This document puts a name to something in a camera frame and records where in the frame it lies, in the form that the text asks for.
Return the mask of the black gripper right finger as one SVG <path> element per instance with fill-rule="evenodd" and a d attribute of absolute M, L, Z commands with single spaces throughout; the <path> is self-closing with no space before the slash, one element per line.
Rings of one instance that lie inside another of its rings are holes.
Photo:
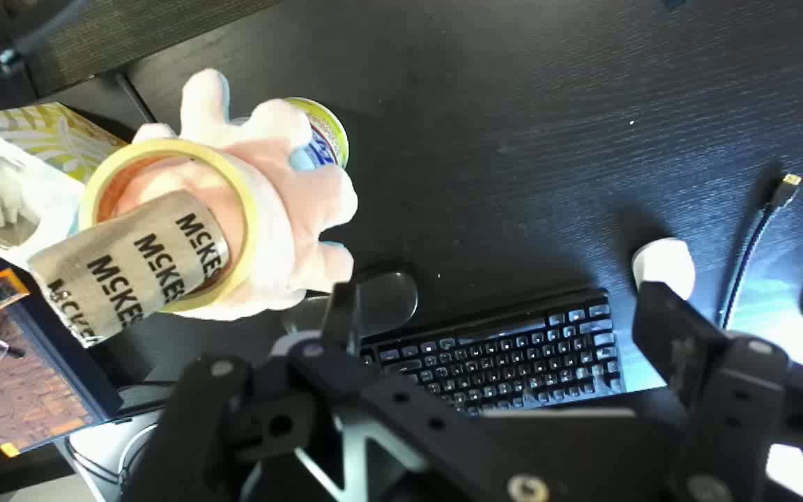
<path fill-rule="evenodd" d="M 632 339 L 686 409 L 665 494 L 674 502 L 784 502 L 770 449 L 803 456 L 803 363 L 753 335 L 725 335 L 663 281 L 637 287 Z"/>

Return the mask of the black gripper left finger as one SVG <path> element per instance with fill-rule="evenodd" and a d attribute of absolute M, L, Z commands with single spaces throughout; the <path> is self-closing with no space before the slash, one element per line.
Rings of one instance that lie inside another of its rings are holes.
<path fill-rule="evenodd" d="M 359 296 L 336 289 L 322 329 L 261 366 L 184 367 L 126 502 L 247 502 L 260 467 L 293 456 L 334 502 L 551 502 L 551 477 L 414 381 L 350 350 Z"/>

